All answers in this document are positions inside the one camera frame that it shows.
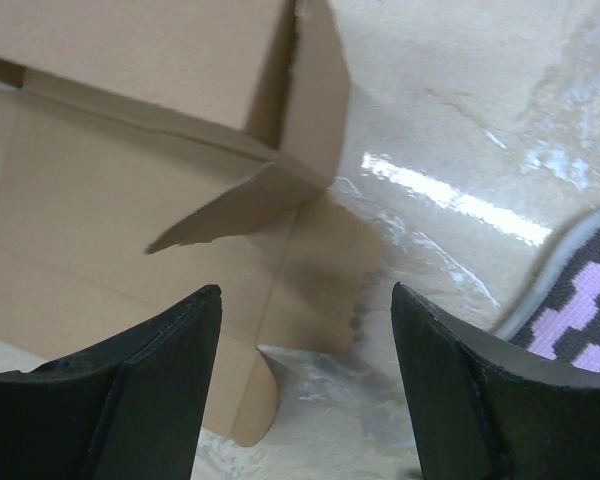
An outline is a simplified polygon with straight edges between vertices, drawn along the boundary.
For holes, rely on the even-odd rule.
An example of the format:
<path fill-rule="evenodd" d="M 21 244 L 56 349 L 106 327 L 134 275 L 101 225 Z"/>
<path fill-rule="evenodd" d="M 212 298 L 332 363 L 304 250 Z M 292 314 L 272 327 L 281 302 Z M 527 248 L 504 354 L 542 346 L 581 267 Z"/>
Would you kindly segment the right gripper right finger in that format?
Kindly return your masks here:
<path fill-rule="evenodd" d="M 398 283 L 391 322 L 426 479 L 600 479 L 600 373 L 547 360 Z"/>

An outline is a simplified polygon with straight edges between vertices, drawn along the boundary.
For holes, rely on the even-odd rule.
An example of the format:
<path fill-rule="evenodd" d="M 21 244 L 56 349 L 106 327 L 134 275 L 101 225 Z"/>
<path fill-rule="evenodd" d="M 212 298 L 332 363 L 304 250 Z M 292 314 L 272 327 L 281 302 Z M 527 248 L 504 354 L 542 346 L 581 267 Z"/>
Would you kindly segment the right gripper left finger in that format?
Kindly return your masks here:
<path fill-rule="evenodd" d="M 187 479 L 222 321 L 207 285 L 38 368 L 0 373 L 0 479 Z"/>

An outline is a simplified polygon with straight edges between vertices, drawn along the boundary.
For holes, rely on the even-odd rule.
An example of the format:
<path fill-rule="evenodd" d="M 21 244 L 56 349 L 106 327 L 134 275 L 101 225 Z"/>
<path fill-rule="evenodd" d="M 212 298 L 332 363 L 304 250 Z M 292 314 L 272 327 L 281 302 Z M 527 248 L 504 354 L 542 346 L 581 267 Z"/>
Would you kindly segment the purple black striped sponge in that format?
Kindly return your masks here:
<path fill-rule="evenodd" d="M 561 237 L 494 335 L 548 360 L 600 373 L 600 208 Z"/>

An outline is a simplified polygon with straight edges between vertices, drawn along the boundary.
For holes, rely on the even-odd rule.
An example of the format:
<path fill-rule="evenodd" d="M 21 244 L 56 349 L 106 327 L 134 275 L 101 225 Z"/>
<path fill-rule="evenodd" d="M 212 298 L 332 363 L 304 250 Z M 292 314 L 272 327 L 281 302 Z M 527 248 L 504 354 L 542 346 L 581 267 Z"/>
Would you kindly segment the cardboard box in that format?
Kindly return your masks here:
<path fill-rule="evenodd" d="M 346 351 L 379 235 L 327 193 L 327 1 L 0 1 L 0 340 L 52 359 L 222 291 L 204 427 L 257 444 L 263 345 Z"/>

